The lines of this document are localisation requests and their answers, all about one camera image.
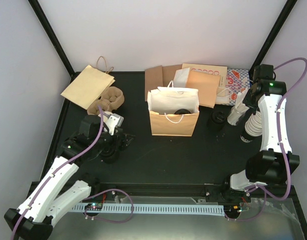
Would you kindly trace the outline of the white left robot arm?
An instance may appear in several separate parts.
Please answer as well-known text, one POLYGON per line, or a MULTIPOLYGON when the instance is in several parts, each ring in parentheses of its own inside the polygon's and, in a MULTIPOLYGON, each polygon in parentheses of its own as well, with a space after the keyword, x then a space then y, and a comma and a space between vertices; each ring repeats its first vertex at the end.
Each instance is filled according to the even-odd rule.
POLYGON ((120 128, 123 120, 116 114, 84 117, 79 130, 62 143, 50 169, 30 196, 18 208, 10 208, 4 214, 12 240, 46 240, 57 222, 76 204, 118 192, 101 191, 98 178, 89 173, 64 193, 61 190, 84 163, 98 158, 111 164, 119 158, 135 138, 120 128))

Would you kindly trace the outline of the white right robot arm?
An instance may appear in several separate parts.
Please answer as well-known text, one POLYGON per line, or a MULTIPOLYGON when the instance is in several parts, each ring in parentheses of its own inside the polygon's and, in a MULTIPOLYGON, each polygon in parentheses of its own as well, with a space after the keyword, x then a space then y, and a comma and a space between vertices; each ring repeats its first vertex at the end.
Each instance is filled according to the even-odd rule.
POLYGON ((259 152, 248 159, 245 170, 230 176, 229 184, 221 188, 221 197, 231 202, 239 191, 267 185, 289 184, 300 158, 289 144, 285 107, 285 82, 276 81, 274 67, 261 64, 254 68, 253 84, 243 104, 254 109, 244 125, 241 139, 245 142, 261 137, 259 152))

